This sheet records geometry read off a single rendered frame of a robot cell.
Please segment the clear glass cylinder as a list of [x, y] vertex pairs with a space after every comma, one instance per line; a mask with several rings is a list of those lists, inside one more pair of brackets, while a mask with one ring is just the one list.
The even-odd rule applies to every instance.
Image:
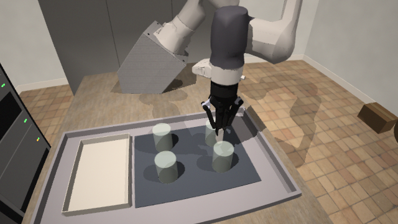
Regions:
[[215, 129], [211, 127], [209, 120], [206, 121], [205, 142], [211, 147], [217, 143]]
[[234, 147], [227, 141], [219, 141], [213, 147], [212, 167], [219, 173], [230, 170]]
[[173, 147], [171, 127], [166, 123], [156, 124], [152, 128], [155, 147], [159, 152], [170, 151]]
[[164, 184], [171, 184], [178, 178], [177, 161], [174, 153], [162, 151], [154, 159], [159, 180]]

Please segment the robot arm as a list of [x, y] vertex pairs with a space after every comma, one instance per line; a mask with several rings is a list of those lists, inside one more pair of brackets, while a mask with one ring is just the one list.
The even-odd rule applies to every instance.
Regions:
[[[303, 0], [285, 0], [281, 18], [275, 22], [249, 16], [239, 0], [207, 1], [216, 9], [211, 25], [211, 57], [195, 64], [194, 74], [219, 85], [234, 85], [246, 78], [242, 75], [244, 53], [272, 64], [292, 55]], [[167, 50], [185, 55], [191, 36], [206, 18], [202, 2], [188, 0], [171, 22], [154, 32]]]

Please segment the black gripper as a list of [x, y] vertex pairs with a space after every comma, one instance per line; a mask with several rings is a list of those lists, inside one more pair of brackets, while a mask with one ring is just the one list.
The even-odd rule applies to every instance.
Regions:
[[[208, 100], [201, 102], [203, 109], [208, 115], [211, 127], [215, 129], [217, 142], [223, 140], [223, 133], [226, 130], [226, 126], [231, 126], [239, 107], [244, 103], [241, 97], [237, 95], [237, 92], [238, 83], [226, 86], [211, 81]], [[210, 111], [210, 104], [215, 107], [215, 122]]]

